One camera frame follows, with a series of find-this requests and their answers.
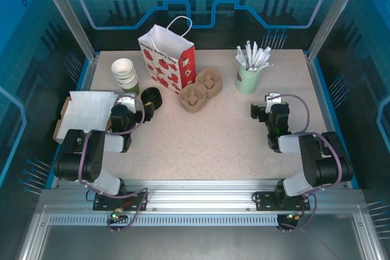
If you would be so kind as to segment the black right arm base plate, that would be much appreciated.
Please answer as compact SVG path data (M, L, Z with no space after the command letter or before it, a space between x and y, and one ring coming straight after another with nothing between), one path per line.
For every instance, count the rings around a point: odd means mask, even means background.
M277 195L275 192L254 192L252 201L257 211L309 211L308 199L301 195L288 197Z

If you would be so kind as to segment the white red printed paper bag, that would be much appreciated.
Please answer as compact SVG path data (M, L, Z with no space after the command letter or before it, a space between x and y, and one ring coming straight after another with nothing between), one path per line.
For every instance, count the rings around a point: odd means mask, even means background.
M179 93L197 76L195 45L167 27L154 25L139 37L141 53L150 77L165 88Z

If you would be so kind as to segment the stack of black lids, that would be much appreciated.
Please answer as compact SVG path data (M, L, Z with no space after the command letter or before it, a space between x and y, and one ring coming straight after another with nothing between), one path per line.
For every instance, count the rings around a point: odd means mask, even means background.
M151 103L154 109L157 110L161 107L163 100L158 88L148 88L141 93L141 101L144 105Z

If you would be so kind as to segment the brown cardboard tray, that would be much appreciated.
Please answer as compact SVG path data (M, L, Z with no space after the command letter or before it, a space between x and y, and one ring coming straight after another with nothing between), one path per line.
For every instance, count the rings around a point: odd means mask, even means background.
M71 97L67 97L61 112L60 112L60 119L57 121L57 124L55 126L54 134L53 134L53 140L58 142L59 144L63 143L63 140L66 136L66 133L68 130L70 130L70 123L69 123L69 110L71 105Z

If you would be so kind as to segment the stack of paper cups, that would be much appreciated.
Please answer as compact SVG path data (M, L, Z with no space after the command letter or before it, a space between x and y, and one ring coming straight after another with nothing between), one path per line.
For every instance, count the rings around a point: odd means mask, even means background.
M119 86L124 90L125 93L140 93L140 86L138 83L138 76L136 73L130 73L126 76L114 75Z

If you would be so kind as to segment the aluminium mounting rail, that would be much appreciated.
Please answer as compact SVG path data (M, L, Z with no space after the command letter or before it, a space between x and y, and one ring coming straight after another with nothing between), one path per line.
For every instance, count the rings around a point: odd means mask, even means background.
M273 191L277 180L126 180L128 190L148 188L146 213L152 214L254 214L252 194ZM57 189L41 192L35 213L91 214L86 188L60 180ZM319 214L366 213L363 192L346 184L318 191Z

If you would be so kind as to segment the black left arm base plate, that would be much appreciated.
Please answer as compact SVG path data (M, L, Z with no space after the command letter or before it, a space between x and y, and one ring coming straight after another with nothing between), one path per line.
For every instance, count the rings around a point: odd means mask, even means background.
M141 192L126 199L113 199L96 194L93 202L93 211L114 211L117 208L121 208L123 211L136 211L144 194L145 192Z

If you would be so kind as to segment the pale green holder cup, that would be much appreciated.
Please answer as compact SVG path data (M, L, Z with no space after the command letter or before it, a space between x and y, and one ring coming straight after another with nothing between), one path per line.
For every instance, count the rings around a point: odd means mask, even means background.
M252 94L257 89L260 77L261 71L250 72L239 66L235 82L236 89L243 94Z

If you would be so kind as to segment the aluminium frame post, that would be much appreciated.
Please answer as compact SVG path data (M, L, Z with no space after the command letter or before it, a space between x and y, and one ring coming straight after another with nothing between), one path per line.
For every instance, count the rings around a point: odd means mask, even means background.
M319 53L321 47L324 45L327 37L329 36L332 28L336 24L339 16L342 11L345 9L349 0L334 0L333 4L328 11L324 22L321 24L311 46L309 47L307 53L307 61L309 63L314 62L317 54Z
M73 34L88 61L94 63L96 61L96 53L69 1L53 0L53 2L68 25L71 33Z

